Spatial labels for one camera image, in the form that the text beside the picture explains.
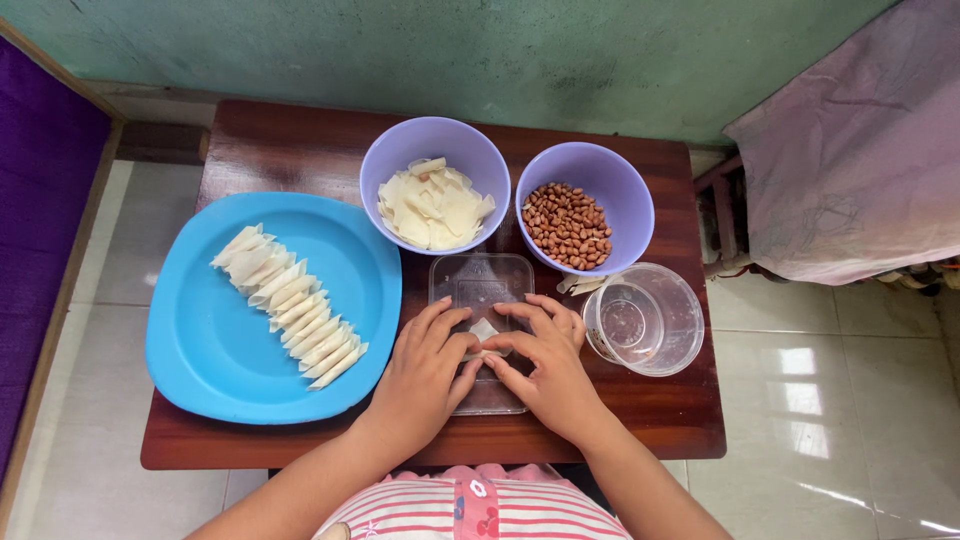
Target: tile floor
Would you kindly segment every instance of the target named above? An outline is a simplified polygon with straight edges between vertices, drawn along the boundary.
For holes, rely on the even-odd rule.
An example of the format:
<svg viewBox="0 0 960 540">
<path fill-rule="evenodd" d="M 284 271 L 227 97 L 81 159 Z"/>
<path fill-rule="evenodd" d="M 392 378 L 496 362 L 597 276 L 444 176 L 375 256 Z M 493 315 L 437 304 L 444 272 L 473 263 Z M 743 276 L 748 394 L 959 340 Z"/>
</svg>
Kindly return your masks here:
<svg viewBox="0 0 960 540">
<path fill-rule="evenodd" d="M 150 472 L 153 284 L 200 167 L 118 161 L 17 491 L 11 540 L 180 538 L 265 471 Z M 667 466 L 740 539 L 960 538 L 960 406 L 929 299 L 708 284 L 728 453 Z"/>
</svg>

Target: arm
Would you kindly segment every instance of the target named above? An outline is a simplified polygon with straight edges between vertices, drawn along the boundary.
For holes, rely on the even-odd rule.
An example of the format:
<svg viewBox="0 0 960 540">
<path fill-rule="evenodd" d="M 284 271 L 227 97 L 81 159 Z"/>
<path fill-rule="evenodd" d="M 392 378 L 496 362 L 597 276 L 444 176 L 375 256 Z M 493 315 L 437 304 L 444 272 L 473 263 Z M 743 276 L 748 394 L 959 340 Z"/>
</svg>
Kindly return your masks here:
<svg viewBox="0 0 960 540">
<path fill-rule="evenodd" d="M 545 296 L 527 302 L 494 308 L 528 319 L 534 335 L 501 333 L 482 346 L 514 347 L 534 372 L 524 377 L 498 356 L 484 361 L 545 426 L 580 449 L 623 526 L 637 540 L 731 540 L 600 401 L 579 358 L 587 331 L 580 315 Z"/>
<path fill-rule="evenodd" d="M 370 407 L 346 433 L 298 458 L 187 540 L 310 538 L 347 499 L 433 440 L 472 388 L 481 362 L 468 363 L 454 379 L 464 354 L 479 352 L 480 343 L 472 333 L 450 335 L 470 310 L 449 307 L 449 297 L 431 304 L 400 331 Z"/>
</svg>

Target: clear plastic container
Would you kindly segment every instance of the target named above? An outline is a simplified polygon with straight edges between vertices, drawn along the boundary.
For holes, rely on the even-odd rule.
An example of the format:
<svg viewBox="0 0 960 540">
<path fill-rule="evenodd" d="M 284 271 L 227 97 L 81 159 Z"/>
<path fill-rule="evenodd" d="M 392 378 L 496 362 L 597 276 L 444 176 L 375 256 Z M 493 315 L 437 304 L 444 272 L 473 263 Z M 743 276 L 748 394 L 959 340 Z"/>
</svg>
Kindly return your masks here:
<svg viewBox="0 0 960 540">
<path fill-rule="evenodd" d="M 704 313 L 672 270 L 638 262 L 609 276 L 584 303 L 587 338 L 598 355 L 650 377 L 690 365 L 704 342 Z"/>
<path fill-rule="evenodd" d="M 453 298 L 453 307 L 472 307 L 473 316 L 453 328 L 467 331 L 482 317 L 498 331 L 529 331 L 526 323 L 493 310 L 498 302 L 523 302 L 523 295 L 534 292 L 534 269 L 519 255 L 463 253 L 436 258 L 430 266 L 430 302 L 444 296 Z M 527 358 L 512 353 L 507 361 L 520 373 L 529 375 L 534 366 Z M 527 406 L 514 395 L 492 369 L 480 367 L 476 384 L 464 398 L 454 416 L 480 414 L 519 414 Z"/>
</svg>

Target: striped shirt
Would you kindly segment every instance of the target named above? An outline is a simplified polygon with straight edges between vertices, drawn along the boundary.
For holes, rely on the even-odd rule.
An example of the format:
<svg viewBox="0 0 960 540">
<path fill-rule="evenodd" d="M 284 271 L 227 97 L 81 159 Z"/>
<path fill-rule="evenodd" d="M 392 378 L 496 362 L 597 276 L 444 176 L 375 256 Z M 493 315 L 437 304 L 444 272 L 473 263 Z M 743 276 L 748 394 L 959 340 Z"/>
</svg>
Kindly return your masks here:
<svg viewBox="0 0 960 540">
<path fill-rule="evenodd" d="M 438 479 L 388 477 L 344 503 L 314 538 L 335 537 L 324 535 L 335 525 L 346 525 L 349 536 L 341 537 L 353 540 L 630 538 L 613 516 L 566 480 L 510 479 L 517 475 L 483 474 L 491 469 L 481 467 L 457 467 Z"/>
</svg>

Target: green wall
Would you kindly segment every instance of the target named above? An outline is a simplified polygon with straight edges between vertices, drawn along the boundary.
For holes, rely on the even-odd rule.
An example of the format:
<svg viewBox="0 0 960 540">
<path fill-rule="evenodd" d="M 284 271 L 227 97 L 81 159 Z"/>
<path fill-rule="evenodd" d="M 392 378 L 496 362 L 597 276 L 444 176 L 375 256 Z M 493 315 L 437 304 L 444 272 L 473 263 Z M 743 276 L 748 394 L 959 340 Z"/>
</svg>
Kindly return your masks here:
<svg viewBox="0 0 960 540">
<path fill-rule="evenodd" d="M 725 142 L 894 0 L 0 0 L 80 77 Z"/>
</svg>

